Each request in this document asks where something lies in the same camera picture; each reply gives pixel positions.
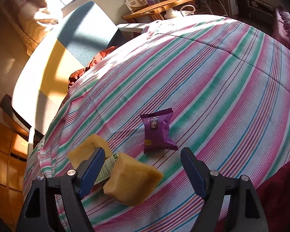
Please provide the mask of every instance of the blue gripper pad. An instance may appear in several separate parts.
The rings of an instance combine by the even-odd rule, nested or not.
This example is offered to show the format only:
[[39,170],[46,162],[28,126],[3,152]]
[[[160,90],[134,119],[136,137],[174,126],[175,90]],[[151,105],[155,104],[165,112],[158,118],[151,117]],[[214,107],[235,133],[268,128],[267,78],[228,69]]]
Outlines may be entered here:
[[87,170],[85,171],[83,177],[81,178],[80,189],[78,191],[78,196],[81,200],[88,194],[92,189],[94,182],[96,181],[100,170],[104,164],[105,152],[101,148],[96,154],[95,158],[92,160]]
[[207,192],[205,187],[205,179],[198,170],[196,164],[193,161],[193,153],[190,155],[185,149],[181,151],[181,162],[186,171],[186,174],[190,180],[190,183],[198,196],[201,196],[203,199],[206,199]]

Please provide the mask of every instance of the red bedspread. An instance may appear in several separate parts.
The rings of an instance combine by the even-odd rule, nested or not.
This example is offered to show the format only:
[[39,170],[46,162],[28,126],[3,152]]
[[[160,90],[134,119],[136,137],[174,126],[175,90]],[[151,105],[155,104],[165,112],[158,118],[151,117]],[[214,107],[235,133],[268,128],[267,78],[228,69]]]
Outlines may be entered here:
[[276,9],[273,38],[290,50],[290,14],[284,9]]

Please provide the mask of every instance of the white cable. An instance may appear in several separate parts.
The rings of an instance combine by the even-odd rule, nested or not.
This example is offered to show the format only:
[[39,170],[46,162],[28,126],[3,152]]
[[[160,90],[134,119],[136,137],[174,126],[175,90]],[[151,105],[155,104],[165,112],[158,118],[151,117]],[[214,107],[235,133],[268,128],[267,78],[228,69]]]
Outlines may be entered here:
[[193,5],[187,4],[187,5],[182,6],[181,9],[180,9],[180,12],[181,12],[181,15],[182,15],[182,16],[184,16],[183,13],[182,13],[182,10],[183,10],[183,8],[185,8],[185,7],[193,7],[193,11],[190,11],[190,13],[189,13],[187,16],[190,16],[190,15],[193,15],[193,14],[194,14],[194,12],[195,12],[195,7],[194,7]]

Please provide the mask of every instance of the wooden table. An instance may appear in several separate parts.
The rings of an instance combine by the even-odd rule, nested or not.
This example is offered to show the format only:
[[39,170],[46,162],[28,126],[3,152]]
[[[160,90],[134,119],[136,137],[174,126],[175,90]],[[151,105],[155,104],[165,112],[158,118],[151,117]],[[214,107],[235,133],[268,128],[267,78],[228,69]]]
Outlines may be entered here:
[[143,17],[143,16],[151,16],[152,19],[155,20],[164,20],[161,12],[166,11],[167,9],[173,8],[177,5],[190,2],[193,0],[166,0],[147,8],[141,9],[137,12],[132,14],[123,15],[121,18],[126,20],[128,23],[135,23],[137,22],[135,18]]

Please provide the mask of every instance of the yellow sponge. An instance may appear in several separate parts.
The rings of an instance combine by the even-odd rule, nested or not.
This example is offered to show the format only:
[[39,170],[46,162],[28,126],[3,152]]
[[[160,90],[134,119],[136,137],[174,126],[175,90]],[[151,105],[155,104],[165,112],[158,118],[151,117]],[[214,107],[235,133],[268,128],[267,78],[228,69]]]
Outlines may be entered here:
[[104,149],[105,159],[110,158],[113,155],[108,143],[99,135],[92,134],[77,148],[68,153],[68,158],[73,168],[76,169],[83,160],[89,159],[97,147],[102,147]]
[[103,190],[120,203],[135,207],[147,199],[162,178],[163,173],[155,167],[119,153]]

